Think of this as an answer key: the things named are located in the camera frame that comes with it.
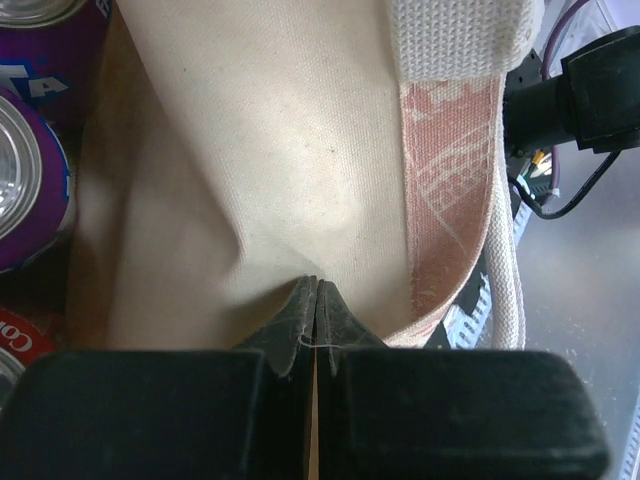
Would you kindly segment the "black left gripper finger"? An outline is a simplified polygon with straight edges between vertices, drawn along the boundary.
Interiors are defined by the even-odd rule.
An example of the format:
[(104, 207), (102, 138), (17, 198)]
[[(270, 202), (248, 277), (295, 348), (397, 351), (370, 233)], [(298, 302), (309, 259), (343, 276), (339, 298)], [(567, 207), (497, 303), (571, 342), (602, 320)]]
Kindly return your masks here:
[(234, 349), (259, 350), (278, 377), (290, 376), (311, 345), (316, 300), (317, 277), (300, 277), (280, 310)]

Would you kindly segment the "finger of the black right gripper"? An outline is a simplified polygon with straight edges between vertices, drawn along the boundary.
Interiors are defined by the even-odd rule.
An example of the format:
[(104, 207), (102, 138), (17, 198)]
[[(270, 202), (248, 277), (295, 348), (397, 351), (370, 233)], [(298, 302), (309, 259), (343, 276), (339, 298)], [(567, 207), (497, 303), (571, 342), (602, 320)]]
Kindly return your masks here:
[(337, 286), (321, 280), (316, 302), (316, 350), (319, 364), (331, 374), (338, 370), (345, 349), (386, 348), (387, 345), (351, 312)]

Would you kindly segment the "canvas tote bag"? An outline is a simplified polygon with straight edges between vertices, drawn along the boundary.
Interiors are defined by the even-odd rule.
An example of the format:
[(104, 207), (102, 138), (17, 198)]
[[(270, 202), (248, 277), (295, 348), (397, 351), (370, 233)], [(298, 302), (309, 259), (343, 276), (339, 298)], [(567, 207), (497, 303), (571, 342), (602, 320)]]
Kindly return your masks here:
[(526, 320), (503, 153), (540, 1), (120, 1), (77, 187), (79, 348), (220, 348), (333, 281), (394, 346), (480, 258), (499, 348)]

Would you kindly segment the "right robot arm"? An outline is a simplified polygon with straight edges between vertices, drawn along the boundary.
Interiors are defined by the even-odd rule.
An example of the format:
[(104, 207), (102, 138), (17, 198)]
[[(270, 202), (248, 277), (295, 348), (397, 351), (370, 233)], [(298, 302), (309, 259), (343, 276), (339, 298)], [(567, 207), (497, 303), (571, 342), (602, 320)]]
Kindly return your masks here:
[(494, 342), (520, 349), (526, 320), (515, 259), (505, 149), (575, 140), (615, 151), (639, 142), (639, 31), (592, 42), (559, 76), (506, 94), (528, 37), (516, 28), (420, 21), (392, 30), (405, 110), (386, 160), (359, 174), (364, 206), (354, 254), (339, 272), (359, 310), (425, 341), (479, 255), (491, 282)]

